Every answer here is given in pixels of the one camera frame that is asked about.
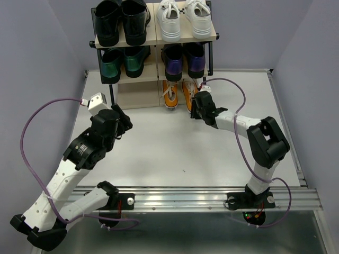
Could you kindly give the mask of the orange sneaker one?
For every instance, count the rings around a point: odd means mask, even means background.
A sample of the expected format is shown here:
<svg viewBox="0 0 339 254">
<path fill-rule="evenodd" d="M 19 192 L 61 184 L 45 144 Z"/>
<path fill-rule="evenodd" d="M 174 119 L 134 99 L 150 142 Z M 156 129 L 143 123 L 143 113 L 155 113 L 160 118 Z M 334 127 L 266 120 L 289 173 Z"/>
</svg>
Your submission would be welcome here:
<svg viewBox="0 0 339 254">
<path fill-rule="evenodd" d="M 197 82 L 194 79 L 183 79 L 182 91 L 185 97 L 186 106 L 189 112 L 192 108 L 192 99 L 198 92 Z"/>
<path fill-rule="evenodd" d="M 170 110 L 175 109 L 178 105 L 177 82 L 164 80 L 162 82 L 162 90 L 165 106 Z"/>
</svg>

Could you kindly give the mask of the purple loafer one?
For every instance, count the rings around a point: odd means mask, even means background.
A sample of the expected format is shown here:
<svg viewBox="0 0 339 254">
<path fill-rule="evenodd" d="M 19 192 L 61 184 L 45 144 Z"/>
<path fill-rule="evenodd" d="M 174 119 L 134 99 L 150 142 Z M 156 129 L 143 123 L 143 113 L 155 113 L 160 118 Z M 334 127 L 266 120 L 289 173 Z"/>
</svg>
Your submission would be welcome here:
<svg viewBox="0 0 339 254">
<path fill-rule="evenodd" d="M 184 43 L 183 52 L 188 63 L 188 75 L 193 79 L 202 78 L 206 65 L 203 45 L 199 42 Z"/>
<path fill-rule="evenodd" d="M 183 72 L 182 45 L 180 43 L 164 45 L 161 58 L 164 63 L 166 79 L 171 82 L 181 80 Z"/>
</svg>

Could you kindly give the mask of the white sneaker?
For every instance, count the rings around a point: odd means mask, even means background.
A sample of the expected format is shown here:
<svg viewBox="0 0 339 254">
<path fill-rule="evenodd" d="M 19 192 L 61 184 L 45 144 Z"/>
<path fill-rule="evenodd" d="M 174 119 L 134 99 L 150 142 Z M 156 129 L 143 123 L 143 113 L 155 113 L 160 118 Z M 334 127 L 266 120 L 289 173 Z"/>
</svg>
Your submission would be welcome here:
<svg viewBox="0 0 339 254">
<path fill-rule="evenodd" d="M 180 10 L 176 1 L 163 0 L 156 13 L 160 33 L 165 42 L 178 42 L 181 37 Z"/>
<path fill-rule="evenodd" d="M 206 39 L 211 34 L 211 10 L 204 0 L 185 2 L 185 17 L 190 22 L 192 34 L 197 39 Z"/>
</svg>

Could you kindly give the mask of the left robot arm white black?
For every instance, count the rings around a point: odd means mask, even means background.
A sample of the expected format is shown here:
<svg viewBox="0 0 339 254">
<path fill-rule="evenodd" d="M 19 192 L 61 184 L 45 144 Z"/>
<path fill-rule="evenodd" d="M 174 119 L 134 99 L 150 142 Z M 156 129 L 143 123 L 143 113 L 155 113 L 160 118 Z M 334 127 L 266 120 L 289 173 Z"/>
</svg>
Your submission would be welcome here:
<svg viewBox="0 0 339 254">
<path fill-rule="evenodd" d="M 34 247 L 44 251 L 57 248 L 68 230 L 95 210 L 118 210 L 116 215 L 100 219 L 107 228 L 121 220 L 120 211 L 126 205 L 127 195 L 120 195 L 119 190 L 107 181 L 98 183 L 87 195 L 65 205 L 78 183 L 113 149 L 115 140 L 133 127 L 130 117 L 118 104 L 99 110 L 90 120 L 91 126 L 64 152 L 58 169 L 39 198 L 10 221 Z"/>
</svg>

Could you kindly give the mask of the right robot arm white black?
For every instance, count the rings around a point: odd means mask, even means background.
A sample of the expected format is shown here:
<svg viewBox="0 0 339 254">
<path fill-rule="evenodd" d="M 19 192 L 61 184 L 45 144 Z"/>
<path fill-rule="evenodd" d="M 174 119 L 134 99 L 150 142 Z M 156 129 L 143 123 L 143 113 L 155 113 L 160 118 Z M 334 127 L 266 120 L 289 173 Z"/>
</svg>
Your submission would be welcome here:
<svg viewBox="0 0 339 254">
<path fill-rule="evenodd" d="M 223 107 L 217 108 L 207 91 L 198 92 L 194 96 L 191 118 L 202 119 L 206 125 L 215 129 L 233 132 L 236 142 L 240 141 L 239 137 L 244 137 L 249 142 L 255 161 L 250 169 L 252 176 L 243 192 L 227 194 L 226 208 L 231 211 L 258 207 L 274 208 L 270 183 L 279 162 L 290 150 L 289 143 L 276 120 L 270 116 L 254 119 L 238 115 Z"/>
</svg>

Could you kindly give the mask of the beige black-framed shoe shelf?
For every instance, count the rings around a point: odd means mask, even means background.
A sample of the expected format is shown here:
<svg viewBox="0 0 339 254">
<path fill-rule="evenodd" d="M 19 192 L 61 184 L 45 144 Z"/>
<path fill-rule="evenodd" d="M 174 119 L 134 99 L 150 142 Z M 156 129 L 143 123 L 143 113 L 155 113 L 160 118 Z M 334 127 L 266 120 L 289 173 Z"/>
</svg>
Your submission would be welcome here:
<svg viewBox="0 0 339 254">
<path fill-rule="evenodd" d="M 192 34 L 191 24 L 185 17 L 185 1 L 177 1 L 180 11 L 181 38 L 179 43 L 202 42 L 205 50 L 206 65 L 203 77 L 213 74 L 212 43 L 219 39 L 219 34 L 211 27 L 211 34 L 206 39 L 197 39 Z M 161 50 L 167 44 L 160 33 L 157 23 L 156 11 L 159 3 L 147 4 L 151 21 L 146 28 L 146 41 L 144 46 L 150 46 L 150 56 L 144 62 L 144 69 L 138 78 L 126 75 L 124 66 L 121 67 L 121 77 L 117 84 L 108 84 L 107 97 L 112 98 L 123 109 L 164 106 L 162 97 L 162 81 L 165 77 L 165 66 L 161 60 Z"/>
</svg>

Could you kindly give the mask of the green loafer left one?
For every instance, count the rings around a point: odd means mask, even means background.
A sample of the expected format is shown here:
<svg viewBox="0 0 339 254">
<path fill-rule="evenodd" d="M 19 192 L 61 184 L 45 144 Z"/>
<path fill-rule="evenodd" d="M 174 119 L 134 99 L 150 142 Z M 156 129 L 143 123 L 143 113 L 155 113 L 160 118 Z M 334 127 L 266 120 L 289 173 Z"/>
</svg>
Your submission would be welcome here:
<svg viewBox="0 0 339 254">
<path fill-rule="evenodd" d="M 120 80 L 123 52 L 111 48 L 104 52 L 101 59 L 101 79 L 103 84 L 115 84 Z"/>
</svg>

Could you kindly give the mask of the green loafer one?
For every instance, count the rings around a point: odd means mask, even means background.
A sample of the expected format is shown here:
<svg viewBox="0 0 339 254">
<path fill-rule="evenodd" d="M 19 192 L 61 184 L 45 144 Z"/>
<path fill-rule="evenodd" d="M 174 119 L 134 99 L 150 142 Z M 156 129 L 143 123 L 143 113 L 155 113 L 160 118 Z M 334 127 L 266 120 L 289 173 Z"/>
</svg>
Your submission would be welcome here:
<svg viewBox="0 0 339 254">
<path fill-rule="evenodd" d="M 123 54 L 126 75 L 137 78 L 142 74 L 144 62 L 150 56 L 150 46 L 126 47 Z"/>
<path fill-rule="evenodd" d="M 111 48 L 104 52 L 101 59 L 101 79 L 103 84 L 115 84 L 120 80 L 123 52 Z"/>
</svg>

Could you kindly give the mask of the green loafer right one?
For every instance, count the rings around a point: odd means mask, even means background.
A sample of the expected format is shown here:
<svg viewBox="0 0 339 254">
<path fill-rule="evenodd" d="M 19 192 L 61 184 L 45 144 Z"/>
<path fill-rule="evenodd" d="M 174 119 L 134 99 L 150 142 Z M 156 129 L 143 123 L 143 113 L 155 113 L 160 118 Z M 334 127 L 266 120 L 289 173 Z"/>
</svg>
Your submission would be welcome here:
<svg viewBox="0 0 339 254">
<path fill-rule="evenodd" d="M 150 56 L 150 46 L 126 47 L 123 54 L 126 75 L 137 78 L 142 74 L 144 62 Z"/>
</svg>

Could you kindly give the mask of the black loafer right one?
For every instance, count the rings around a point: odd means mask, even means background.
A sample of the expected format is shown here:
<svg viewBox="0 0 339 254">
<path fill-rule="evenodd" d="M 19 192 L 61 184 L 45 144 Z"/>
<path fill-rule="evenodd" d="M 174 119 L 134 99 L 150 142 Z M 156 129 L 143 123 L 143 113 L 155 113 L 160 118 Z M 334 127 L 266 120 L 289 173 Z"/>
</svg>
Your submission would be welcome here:
<svg viewBox="0 0 339 254">
<path fill-rule="evenodd" d="M 151 20 L 146 3 L 142 0 L 123 1 L 121 10 L 126 43 L 130 46 L 144 44 L 147 36 L 146 27 Z"/>
</svg>

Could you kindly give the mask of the black loafer one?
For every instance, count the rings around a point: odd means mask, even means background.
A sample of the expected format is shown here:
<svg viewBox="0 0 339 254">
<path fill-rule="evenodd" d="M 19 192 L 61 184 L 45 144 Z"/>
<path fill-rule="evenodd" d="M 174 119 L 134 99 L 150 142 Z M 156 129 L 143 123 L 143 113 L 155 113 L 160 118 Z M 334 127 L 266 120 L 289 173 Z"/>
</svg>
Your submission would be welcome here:
<svg viewBox="0 0 339 254">
<path fill-rule="evenodd" d="M 119 42 L 121 3 L 122 1 L 101 1 L 95 9 L 95 32 L 103 47 L 111 47 Z"/>
<path fill-rule="evenodd" d="M 142 0 L 123 1 L 121 10 L 126 43 L 130 46 L 144 44 L 147 36 L 146 27 L 151 20 L 146 3 Z"/>
</svg>

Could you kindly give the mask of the black loafer left one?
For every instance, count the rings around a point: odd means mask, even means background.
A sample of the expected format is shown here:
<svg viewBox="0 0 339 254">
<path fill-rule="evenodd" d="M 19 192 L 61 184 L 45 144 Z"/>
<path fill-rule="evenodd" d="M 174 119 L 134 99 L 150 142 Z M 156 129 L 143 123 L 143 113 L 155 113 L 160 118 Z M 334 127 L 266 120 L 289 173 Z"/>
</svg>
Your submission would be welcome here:
<svg viewBox="0 0 339 254">
<path fill-rule="evenodd" d="M 95 9 L 95 32 L 103 47 L 111 47 L 119 42 L 121 3 L 122 1 L 101 1 Z"/>
</svg>

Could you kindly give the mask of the aluminium mounting rail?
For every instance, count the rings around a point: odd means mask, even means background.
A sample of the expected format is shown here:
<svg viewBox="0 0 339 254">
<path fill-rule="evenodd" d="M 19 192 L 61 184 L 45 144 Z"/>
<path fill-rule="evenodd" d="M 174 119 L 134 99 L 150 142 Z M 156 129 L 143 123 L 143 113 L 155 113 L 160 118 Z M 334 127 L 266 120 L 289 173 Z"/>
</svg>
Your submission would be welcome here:
<svg viewBox="0 0 339 254">
<path fill-rule="evenodd" d="M 228 212 L 228 193 L 243 192 L 236 187 L 118 187 L 120 193 L 133 193 L 132 213 Z M 292 187 L 291 211 L 323 210 L 315 189 Z"/>
</svg>

